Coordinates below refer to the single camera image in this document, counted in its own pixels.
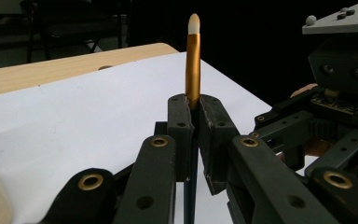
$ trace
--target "chair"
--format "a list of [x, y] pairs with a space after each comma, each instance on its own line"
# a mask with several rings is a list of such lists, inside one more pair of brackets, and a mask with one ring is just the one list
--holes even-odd
[[29, 22], [27, 63], [32, 60], [34, 34], [39, 33], [47, 60], [49, 49], [74, 44], [92, 44], [94, 52], [100, 39], [117, 36], [122, 48], [119, 7], [106, 11], [87, 0], [22, 0], [21, 10]]

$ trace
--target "screw hole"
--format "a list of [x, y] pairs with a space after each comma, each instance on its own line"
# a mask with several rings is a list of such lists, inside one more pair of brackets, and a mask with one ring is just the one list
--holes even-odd
[[136, 201], [136, 206], [142, 210], [148, 209], [149, 207], [152, 206], [152, 204], [153, 204], [153, 198], [149, 196], [141, 197]]
[[287, 201], [295, 208], [304, 208], [305, 202], [301, 198], [297, 197], [296, 195], [289, 195], [287, 196]]

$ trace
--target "brass ring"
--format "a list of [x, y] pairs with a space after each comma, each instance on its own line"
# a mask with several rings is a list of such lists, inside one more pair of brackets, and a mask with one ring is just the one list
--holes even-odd
[[153, 147], [165, 147], [168, 144], [168, 140], [163, 137], [153, 138], [151, 141]]
[[103, 176], [99, 174], [83, 175], [77, 186], [83, 190], [97, 189], [103, 183]]
[[258, 142], [256, 140], [254, 140], [253, 138], [248, 138], [248, 137], [242, 138], [241, 143], [246, 147], [257, 147], [258, 146]]
[[345, 175], [336, 172], [324, 172], [324, 180], [340, 189], [350, 189], [353, 186], [352, 182]]

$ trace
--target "white paper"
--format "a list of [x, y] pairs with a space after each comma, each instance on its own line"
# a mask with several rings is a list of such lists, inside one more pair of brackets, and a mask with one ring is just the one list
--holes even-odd
[[[167, 120], [168, 99], [184, 93], [185, 68], [182, 52], [0, 94], [0, 179], [11, 223], [39, 222], [80, 171], [115, 174], [132, 164], [155, 122]], [[218, 98], [242, 134], [270, 110], [205, 62], [201, 94]], [[175, 223], [183, 223], [183, 184], [176, 191]], [[211, 196], [199, 158], [195, 223], [232, 223], [227, 202], [225, 191]]]

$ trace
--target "gold pen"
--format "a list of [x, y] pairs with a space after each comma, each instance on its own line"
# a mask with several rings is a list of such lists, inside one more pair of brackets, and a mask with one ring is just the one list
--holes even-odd
[[192, 14], [188, 21], [185, 96], [190, 109], [196, 109], [200, 98], [200, 18], [197, 14]]

